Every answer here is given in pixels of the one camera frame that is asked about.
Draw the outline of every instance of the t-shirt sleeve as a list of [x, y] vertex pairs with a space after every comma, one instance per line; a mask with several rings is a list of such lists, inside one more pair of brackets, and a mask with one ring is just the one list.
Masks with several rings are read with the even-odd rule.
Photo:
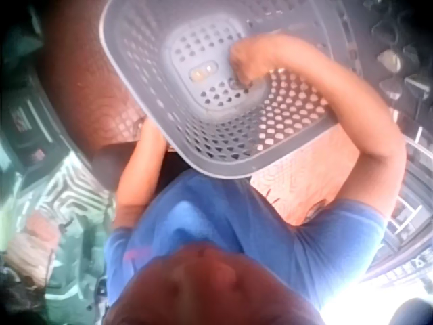
[[321, 309], [330, 298], [367, 271], [386, 229], [374, 208], [337, 200], [295, 230], [294, 278]]
[[125, 285], [123, 257], [130, 237], [131, 228], [121, 227], [111, 233], [105, 245], [107, 294], [110, 305], [117, 300]]

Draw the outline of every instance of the blue t-shirt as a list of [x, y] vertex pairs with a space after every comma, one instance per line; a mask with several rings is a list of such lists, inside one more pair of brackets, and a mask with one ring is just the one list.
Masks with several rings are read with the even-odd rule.
[[247, 181], [186, 171], [133, 229], [118, 228], [108, 239], [108, 300], [113, 304], [154, 257], [207, 241], [255, 259], [321, 309], [365, 273], [385, 227], [376, 210], [351, 200], [337, 200], [310, 222], [291, 226]]

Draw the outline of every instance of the forearm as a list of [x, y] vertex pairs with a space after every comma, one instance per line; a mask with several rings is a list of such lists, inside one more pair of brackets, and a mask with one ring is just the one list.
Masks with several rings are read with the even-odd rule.
[[282, 36], [279, 65], [320, 91], [349, 138], [372, 158], [398, 155], [404, 139], [383, 99], [362, 79], [299, 39]]
[[166, 140], [150, 120], [120, 178], [114, 226], [133, 226], [154, 196], [166, 153]]

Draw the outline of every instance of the gray plastic basket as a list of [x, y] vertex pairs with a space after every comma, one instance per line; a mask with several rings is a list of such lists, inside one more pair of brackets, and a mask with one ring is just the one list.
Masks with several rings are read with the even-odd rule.
[[213, 177], [245, 177], [335, 120], [315, 89], [288, 71], [240, 88], [229, 48], [242, 37], [280, 30], [351, 65], [350, 29], [333, 6], [326, 0], [111, 0], [101, 42], [145, 113], [191, 166]]

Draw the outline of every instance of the hand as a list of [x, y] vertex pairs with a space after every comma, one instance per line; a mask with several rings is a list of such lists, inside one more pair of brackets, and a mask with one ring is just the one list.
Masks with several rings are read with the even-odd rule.
[[230, 63], [244, 85], [278, 68], [278, 46], [282, 35], [261, 34], [236, 42], [230, 50]]

